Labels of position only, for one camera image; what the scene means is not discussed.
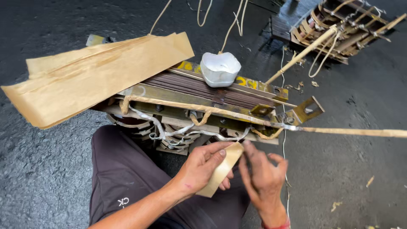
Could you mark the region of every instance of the white plastic cup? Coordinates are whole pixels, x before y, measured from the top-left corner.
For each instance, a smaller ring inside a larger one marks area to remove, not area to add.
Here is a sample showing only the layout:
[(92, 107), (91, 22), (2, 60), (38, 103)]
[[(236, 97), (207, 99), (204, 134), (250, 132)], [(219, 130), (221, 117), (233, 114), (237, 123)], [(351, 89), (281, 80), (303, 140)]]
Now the white plastic cup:
[(230, 86), (241, 67), (239, 61), (231, 53), (219, 55), (204, 53), (201, 60), (203, 78), (213, 88)]

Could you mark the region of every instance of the dark pants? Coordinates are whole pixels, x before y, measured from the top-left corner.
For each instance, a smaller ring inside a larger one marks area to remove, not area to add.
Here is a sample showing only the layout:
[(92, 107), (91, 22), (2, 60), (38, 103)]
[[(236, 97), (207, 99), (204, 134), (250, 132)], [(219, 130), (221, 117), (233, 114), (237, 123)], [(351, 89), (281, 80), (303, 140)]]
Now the dark pants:
[[(171, 177), (116, 126), (102, 126), (92, 137), (92, 225), (163, 187)], [(191, 229), (238, 228), (250, 199), (234, 168), (231, 188), (212, 198), (193, 196), (164, 216)]]

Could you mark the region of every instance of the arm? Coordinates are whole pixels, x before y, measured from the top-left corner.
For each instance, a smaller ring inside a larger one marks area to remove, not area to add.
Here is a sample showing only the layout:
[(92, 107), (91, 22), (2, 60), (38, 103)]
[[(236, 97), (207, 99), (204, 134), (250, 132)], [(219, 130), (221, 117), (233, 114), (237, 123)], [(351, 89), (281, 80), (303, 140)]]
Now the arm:
[[(277, 154), (266, 154), (245, 141), (245, 155), (240, 158), (239, 170), (250, 200), (256, 207), (265, 228), (285, 228), (288, 220), (281, 202), (281, 188), (285, 182), (288, 161)], [(252, 175), (247, 168), (247, 160), (252, 165)], [(277, 162), (277, 167), (268, 158)]]
[[(163, 213), (193, 196), (208, 184), (215, 168), (225, 159), (226, 151), (223, 149), (230, 144), (232, 142), (216, 142), (196, 147), (177, 175), (164, 187), (106, 217), (90, 228), (147, 228)], [(220, 185), (221, 189), (230, 188), (228, 178), (225, 178)]]

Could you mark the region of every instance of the hand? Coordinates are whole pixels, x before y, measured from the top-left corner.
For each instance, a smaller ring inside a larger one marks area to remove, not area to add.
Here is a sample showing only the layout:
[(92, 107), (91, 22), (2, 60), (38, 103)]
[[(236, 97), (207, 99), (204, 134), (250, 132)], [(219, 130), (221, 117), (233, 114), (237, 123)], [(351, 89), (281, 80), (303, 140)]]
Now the hand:
[[(175, 190), (182, 195), (181, 199), (191, 197), (208, 184), (214, 170), (226, 157), (224, 148), (232, 143), (215, 142), (196, 147), (168, 185), (175, 187)], [(233, 178), (232, 171), (220, 184), (219, 187), (222, 190), (230, 188), (229, 178)]]
[[(252, 165), (252, 176), (246, 165), (244, 155), (240, 158), (239, 171), (242, 175), (250, 200), (268, 227), (279, 227), (286, 223), (287, 215), (281, 203), (281, 188), (285, 182), (288, 161), (277, 154), (266, 154), (257, 150), (250, 142), (245, 141), (245, 155)], [(277, 162), (277, 167), (267, 159)]]

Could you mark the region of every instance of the red bracelet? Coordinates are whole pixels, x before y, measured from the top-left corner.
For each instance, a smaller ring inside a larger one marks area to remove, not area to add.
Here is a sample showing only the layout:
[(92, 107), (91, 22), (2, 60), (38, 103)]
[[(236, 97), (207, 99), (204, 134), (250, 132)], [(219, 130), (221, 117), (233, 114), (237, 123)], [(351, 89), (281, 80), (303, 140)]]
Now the red bracelet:
[(261, 221), (261, 227), (263, 229), (289, 229), (290, 228), (290, 219), (287, 217), (287, 221), (285, 222), (284, 225), (281, 225), (279, 227), (268, 227), (264, 224), (263, 221)]

